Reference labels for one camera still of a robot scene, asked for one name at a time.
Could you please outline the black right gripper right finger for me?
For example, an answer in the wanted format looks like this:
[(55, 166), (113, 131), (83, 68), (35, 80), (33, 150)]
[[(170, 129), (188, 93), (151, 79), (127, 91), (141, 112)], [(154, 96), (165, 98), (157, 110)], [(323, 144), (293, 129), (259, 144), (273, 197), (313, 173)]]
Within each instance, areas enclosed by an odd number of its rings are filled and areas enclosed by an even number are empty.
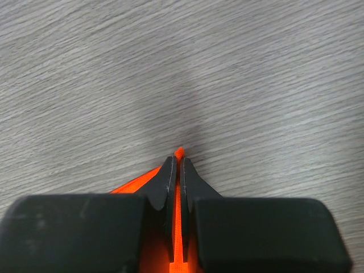
[(183, 262), (188, 261), (188, 245), (191, 235), (190, 216), (193, 202), (199, 198), (222, 198), (197, 173), (190, 158), (182, 158), (180, 165), (181, 236), (183, 242)]

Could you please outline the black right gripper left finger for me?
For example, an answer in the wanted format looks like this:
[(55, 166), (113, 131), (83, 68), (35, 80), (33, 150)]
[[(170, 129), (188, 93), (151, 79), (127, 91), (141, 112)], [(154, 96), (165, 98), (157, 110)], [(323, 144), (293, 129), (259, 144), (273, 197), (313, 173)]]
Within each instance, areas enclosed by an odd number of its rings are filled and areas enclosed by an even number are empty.
[(175, 218), (173, 213), (176, 180), (177, 157), (169, 156), (157, 174), (139, 189), (140, 194), (147, 196), (153, 209), (162, 214), (162, 235), (170, 262), (174, 261)]

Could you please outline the orange t-shirt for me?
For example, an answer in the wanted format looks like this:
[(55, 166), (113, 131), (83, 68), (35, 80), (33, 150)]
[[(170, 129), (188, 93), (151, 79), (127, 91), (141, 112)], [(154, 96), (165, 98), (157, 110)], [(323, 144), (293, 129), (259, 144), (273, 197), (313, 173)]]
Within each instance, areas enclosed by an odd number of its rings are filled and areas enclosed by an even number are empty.
[(132, 208), (128, 213), (132, 217), (139, 217), (140, 223), (136, 231), (122, 232), (127, 238), (136, 235), (136, 253), (123, 265), (121, 272), (202, 272), (198, 265), (197, 240), (192, 215), (190, 216), (192, 233), (188, 245), (188, 261), (183, 262), (180, 165), (182, 158), (186, 158), (186, 155), (184, 149), (179, 147), (172, 156), (177, 157), (177, 180), (173, 213), (175, 218), (174, 261), (170, 262), (168, 259), (167, 247), (162, 235), (162, 214), (153, 209), (147, 196), (139, 193), (139, 189), (157, 174), (161, 167), (159, 166), (111, 191), (112, 194), (127, 197), (134, 196), (143, 203), (141, 211)]

